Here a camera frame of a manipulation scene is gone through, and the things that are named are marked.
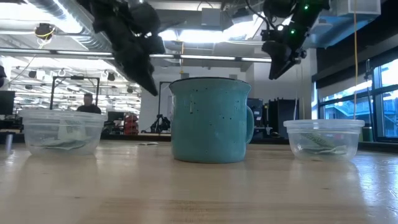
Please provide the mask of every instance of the person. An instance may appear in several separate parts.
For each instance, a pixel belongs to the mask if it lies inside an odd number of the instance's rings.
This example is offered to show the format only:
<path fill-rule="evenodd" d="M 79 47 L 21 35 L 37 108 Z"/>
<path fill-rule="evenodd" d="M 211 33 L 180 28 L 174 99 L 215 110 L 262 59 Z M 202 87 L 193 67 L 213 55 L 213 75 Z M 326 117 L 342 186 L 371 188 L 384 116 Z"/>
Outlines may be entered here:
<path fill-rule="evenodd" d="M 85 104 L 83 106 L 79 106 L 77 111 L 101 114 L 101 109 L 93 104 L 93 95 L 91 93 L 85 94 L 84 102 Z"/>

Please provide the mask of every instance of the mug handle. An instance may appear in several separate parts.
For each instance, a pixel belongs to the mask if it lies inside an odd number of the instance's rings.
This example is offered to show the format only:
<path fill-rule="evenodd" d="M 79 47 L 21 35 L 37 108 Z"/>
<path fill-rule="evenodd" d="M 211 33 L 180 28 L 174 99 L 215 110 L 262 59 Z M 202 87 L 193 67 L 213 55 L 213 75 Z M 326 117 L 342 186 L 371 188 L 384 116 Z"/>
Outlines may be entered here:
<path fill-rule="evenodd" d="M 250 107 L 246 106 L 246 124 L 247 124 L 247 130 L 246 130 L 246 144 L 249 144 L 251 139 L 253 138 L 254 134 L 254 115 L 253 111 L 250 109 Z"/>

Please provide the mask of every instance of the clear plastic container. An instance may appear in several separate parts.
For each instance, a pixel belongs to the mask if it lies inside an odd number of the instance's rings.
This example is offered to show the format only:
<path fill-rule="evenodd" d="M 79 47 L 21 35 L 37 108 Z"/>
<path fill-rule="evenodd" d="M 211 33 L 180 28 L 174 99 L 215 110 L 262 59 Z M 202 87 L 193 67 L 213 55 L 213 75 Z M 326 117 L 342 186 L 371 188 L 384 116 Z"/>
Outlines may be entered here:
<path fill-rule="evenodd" d="M 22 110 L 30 153 L 87 155 L 100 142 L 105 115 L 75 111 Z"/>
<path fill-rule="evenodd" d="M 292 152 L 298 159 L 349 161 L 358 149 L 364 121 L 315 119 L 285 121 Z"/>

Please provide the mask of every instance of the wooden table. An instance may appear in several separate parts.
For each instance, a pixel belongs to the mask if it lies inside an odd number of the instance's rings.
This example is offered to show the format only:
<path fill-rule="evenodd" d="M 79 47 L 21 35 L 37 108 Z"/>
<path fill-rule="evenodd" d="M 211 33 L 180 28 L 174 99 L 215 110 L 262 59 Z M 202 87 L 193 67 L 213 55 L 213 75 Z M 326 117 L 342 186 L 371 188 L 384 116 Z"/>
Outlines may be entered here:
<path fill-rule="evenodd" d="M 103 141 L 96 156 L 0 160 L 0 223 L 398 223 L 398 157 L 295 160 L 250 145 L 236 164 L 172 159 L 169 143 Z"/>

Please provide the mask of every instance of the glass wall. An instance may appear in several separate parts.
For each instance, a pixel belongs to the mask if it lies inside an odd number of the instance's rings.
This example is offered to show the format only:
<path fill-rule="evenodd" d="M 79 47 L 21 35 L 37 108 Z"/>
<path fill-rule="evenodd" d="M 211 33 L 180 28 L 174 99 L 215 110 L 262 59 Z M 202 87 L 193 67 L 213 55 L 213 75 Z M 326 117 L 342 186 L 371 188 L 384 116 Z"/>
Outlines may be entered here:
<path fill-rule="evenodd" d="M 398 84 L 398 59 L 381 66 L 380 87 L 386 87 Z"/>
<path fill-rule="evenodd" d="M 367 97 L 356 100 L 356 119 L 370 123 L 371 110 Z M 325 106 L 325 119 L 354 119 L 354 100 L 341 101 Z"/>
<path fill-rule="evenodd" d="M 353 119 L 356 91 L 356 119 L 373 128 L 377 141 L 398 141 L 398 59 L 368 75 L 371 80 L 322 98 L 320 117 Z"/>
<path fill-rule="evenodd" d="M 398 90 L 382 94 L 382 124 L 384 137 L 398 137 Z"/>

